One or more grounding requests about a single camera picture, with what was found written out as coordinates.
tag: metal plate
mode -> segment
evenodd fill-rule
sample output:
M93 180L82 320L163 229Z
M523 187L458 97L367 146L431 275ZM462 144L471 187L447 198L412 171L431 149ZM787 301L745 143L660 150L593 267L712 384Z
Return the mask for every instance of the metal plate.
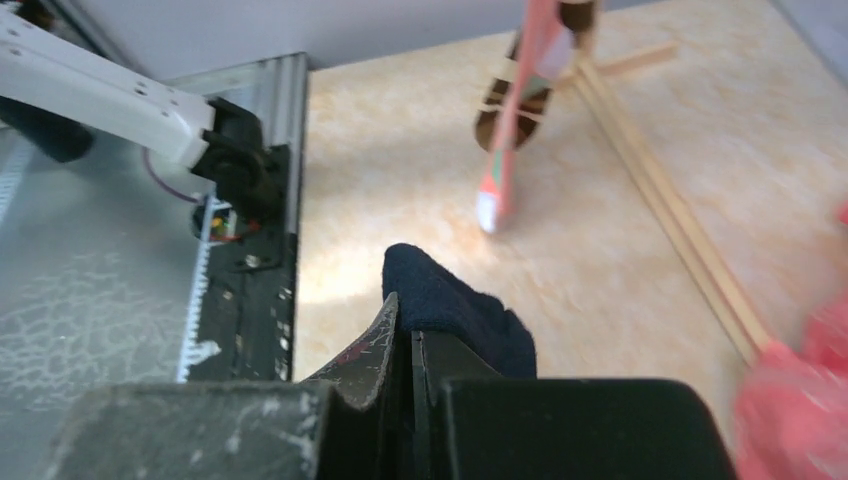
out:
M200 94L225 90L275 125L269 140L279 141L290 132L279 133L272 118L281 97L268 82L285 84L284 63L178 83ZM154 165L178 190L209 188L177 167ZM123 140L99 135L86 158L60 165L2 131L0 189L0 465L3 478L19 479L46 454L81 393L174 379L187 301L203 288L196 281L203 270L192 206L160 190L141 149Z

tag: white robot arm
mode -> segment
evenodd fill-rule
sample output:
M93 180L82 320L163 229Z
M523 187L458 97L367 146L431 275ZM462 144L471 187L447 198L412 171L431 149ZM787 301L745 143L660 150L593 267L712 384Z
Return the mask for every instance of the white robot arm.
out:
M5 9L0 97L148 147L216 181L219 197L247 218L267 217L281 206L253 114L155 82Z

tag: beige marble surface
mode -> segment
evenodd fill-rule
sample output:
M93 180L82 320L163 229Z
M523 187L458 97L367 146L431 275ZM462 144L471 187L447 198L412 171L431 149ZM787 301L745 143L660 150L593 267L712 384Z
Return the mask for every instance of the beige marble surface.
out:
M673 0L605 18L600 55L673 38L613 82L766 324L797 346L848 288L848 94L767 0Z
M610 14L610 25L638 12ZM650 45L655 35L640 27L605 30L602 51ZM509 41L487 37L313 76L295 376L369 324L381 303L383 251L408 242L515 309L536 339L540 375L682 379L727 432L740 358L576 94L555 96L519 154L512 228L489 238L476 227L484 156L472 124ZM659 82L665 71L634 81Z

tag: navy blue cloth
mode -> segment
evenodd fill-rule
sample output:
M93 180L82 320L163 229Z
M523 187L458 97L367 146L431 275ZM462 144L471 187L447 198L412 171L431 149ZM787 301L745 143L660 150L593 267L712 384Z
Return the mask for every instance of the navy blue cloth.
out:
M401 328L450 333L506 377L536 378L536 345L521 320L497 298L474 291L423 250L386 250L383 300L397 292Z

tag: black mount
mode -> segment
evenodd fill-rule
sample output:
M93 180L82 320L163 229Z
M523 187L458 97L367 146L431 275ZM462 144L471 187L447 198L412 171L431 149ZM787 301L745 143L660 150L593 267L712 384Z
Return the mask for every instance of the black mount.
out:
M279 148L276 154L273 148L265 151L262 123L253 112L222 98L209 105L215 109L215 124L203 132L209 146L191 173L215 182L218 198L229 202L240 217L278 221L288 187L278 182L278 173L287 171L288 153L282 159Z
M189 381L291 380L297 276L296 233L286 229L291 152L265 149L252 112L211 100L214 131L193 173L216 182L238 214L237 238L214 246L197 341L221 351L189 369ZM258 230L251 225L259 222Z

